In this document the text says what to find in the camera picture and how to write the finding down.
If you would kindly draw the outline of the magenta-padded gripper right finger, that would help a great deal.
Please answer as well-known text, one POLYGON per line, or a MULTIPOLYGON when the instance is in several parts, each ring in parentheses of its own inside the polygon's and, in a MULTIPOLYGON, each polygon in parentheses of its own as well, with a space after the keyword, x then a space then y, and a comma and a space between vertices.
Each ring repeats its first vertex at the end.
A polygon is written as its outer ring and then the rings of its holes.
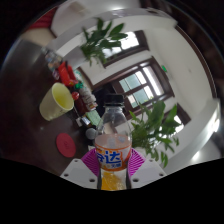
POLYGON ((131 189, 143 187, 166 176, 154 159, 146 159, 135 149, 128 161, 127 174, 131 189))

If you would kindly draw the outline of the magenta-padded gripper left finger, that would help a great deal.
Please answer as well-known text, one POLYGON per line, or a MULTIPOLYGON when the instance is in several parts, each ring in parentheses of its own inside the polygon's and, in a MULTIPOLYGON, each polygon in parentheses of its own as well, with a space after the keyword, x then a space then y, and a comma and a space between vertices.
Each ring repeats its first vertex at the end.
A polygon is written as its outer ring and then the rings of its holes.
POLYGON ((81 159, 73 159, 61 174, 61 178, 84 188, 99 189, 100 166, 96 149, 91 149, 81 159))

